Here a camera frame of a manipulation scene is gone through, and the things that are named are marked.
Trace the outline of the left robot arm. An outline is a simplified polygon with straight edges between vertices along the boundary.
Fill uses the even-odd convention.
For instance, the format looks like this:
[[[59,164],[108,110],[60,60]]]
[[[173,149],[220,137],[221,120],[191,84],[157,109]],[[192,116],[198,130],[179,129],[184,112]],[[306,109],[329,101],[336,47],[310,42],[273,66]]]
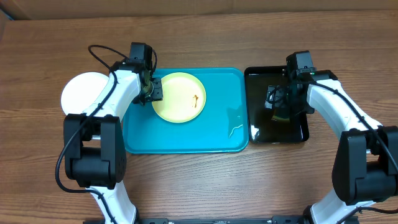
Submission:
[[[130,58],[109,69],[109,80],[94,103],[80,114],[70,113],[63,123],[64,148],[55,168],[55,180],[66,192],[89,193],[103,212],[103,223],[138,223],[123,178],[126,152],[121,121],[131,103],[161,100],[161,85],[153,78],[151,58]],[[72,190],[60,181],[60,165],[79,186]]]

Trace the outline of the green yellow sponge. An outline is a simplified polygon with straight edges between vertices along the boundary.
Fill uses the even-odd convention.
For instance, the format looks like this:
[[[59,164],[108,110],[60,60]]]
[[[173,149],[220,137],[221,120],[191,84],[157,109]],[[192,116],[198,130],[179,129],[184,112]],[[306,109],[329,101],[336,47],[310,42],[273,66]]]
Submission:
[[[290,112],[285,110],[274,110],[272,115],[272,120],[278,122],[289,122]]]

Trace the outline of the white plate with stain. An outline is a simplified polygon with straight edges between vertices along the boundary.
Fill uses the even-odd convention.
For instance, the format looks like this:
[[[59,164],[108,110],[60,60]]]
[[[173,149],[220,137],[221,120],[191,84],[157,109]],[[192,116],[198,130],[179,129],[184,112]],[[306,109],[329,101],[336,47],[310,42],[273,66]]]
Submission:
[[[85,72],[72,78],[61,94],[61,107],[68,114],[80,114],[97,99],[109,78],[98,72]]]

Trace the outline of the yellow-green plate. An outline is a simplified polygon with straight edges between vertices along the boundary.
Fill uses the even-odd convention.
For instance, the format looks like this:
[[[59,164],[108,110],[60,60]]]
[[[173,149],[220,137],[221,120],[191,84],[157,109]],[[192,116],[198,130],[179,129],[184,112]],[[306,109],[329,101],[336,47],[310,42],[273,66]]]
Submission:
[[[199,79],[189,73],[175,72],[161,78],[163,99],[153,101],[154,111],[171,123],[185,123],[204,109],[206,90]]]

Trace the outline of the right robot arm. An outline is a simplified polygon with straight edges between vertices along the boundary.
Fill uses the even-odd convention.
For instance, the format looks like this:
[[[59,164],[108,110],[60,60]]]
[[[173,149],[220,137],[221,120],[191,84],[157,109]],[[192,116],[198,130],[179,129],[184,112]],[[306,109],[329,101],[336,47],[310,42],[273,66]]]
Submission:
[[[298,223],[357,223],[364,210],[396,214],[373,205],[397,196],[397,126],[367,115],[329,70],[294,70],[286,84],[268,87],[265,106],[290,113],[318,111],[339,140],[333,188],[308,206]]]

